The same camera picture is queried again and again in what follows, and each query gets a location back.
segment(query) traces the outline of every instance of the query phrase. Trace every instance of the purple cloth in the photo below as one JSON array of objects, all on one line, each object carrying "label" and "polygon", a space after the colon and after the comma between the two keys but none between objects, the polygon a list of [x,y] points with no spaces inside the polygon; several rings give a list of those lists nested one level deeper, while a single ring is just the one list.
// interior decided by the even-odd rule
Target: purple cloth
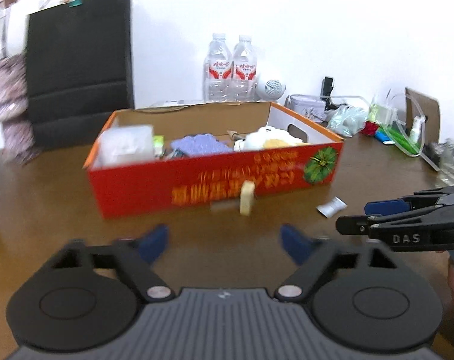
[{"label": "purple cloth", "polygon": [[178,149],[189,157],[233,152],[233,149],[220,143],[212,134],[200,134],[173,140],[172,149]]}]

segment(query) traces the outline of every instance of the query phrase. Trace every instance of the plastic bag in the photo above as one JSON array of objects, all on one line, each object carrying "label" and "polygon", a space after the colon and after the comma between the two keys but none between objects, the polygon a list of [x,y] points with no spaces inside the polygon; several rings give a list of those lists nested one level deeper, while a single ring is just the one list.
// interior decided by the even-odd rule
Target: plastic bag
[{"label": "plastic bag", "polygon": [[363,108],[342,105],[335,111],[327,128],[347,138],[353,137],[365,127],[368,111]]}]

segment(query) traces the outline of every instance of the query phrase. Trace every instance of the gray ribbed surface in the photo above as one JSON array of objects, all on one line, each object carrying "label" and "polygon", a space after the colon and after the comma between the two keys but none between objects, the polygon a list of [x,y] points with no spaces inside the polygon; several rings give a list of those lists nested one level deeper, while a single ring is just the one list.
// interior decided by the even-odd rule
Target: gray ribbed surface
[{"label": "gray ribbed surface", "polygon": [[185,289],[145,307],[123,336],[97,349],[54,355],[20,348],[10,360],[438,360],[427,349],[375,356],[324,337],[302,307],[263,289]]}]

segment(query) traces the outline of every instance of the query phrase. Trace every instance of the green plastic item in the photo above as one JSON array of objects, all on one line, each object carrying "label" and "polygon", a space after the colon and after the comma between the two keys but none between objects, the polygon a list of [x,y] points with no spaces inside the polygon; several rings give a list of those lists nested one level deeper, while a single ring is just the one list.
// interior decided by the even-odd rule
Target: green plastic item
[{"label": "green plastic item", "polygon": [[317,151],[305,164],[304,180],[309,184],[321,183],[333,172],[338,156],[333,147]]},{"label": "green plastic item", "polygon": [[415,148],[413,148],[412,145],[405,139],[403,134],[395,130],[394,128],[391,127],[380,127],[379,130],[381,132],[384,132],[389,138],[394,140],[395,142],[399,143],[406,151],[408,151],[410,154],[418,154],[420,151],[420,147],[415,145]]}]

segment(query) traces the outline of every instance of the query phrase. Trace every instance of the water bottle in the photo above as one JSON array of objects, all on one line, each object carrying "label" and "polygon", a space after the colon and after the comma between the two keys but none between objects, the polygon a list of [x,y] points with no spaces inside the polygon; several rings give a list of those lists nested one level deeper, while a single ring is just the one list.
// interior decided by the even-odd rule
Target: water bottle
[{"label": "water bottle", "polygon": [[255,100],[255,74],[257,54],[252,47],[252,37],[240,35],[233,50],[233,99],[235,101]]},{"label": "water bottle", "polygon": [[225,44],[225,34],[214,33],[209,53],[204,61],[203,100],[220,102],[228,100],[232,81],[232,53]]}]

